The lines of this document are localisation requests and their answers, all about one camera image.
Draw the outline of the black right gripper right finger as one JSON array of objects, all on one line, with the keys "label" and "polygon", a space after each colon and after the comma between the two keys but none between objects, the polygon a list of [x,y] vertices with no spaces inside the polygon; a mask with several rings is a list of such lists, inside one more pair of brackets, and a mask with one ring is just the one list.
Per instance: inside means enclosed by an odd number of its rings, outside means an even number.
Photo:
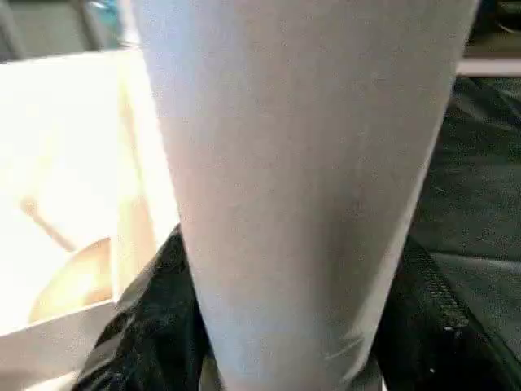
[{"label": "black right gripper right finger", "polygon": [[408,238],[374,352],[390,390],[518,390],[520,360]]}]

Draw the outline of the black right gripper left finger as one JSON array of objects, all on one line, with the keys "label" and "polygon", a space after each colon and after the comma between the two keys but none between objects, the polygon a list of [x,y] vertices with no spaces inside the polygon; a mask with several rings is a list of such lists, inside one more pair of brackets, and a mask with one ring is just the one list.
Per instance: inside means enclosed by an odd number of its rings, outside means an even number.
[{"label": "black right gripper left finger", "polygon": [[77,389],[196,390],[209,350],[176,226],[123,292],[77,377]]}]

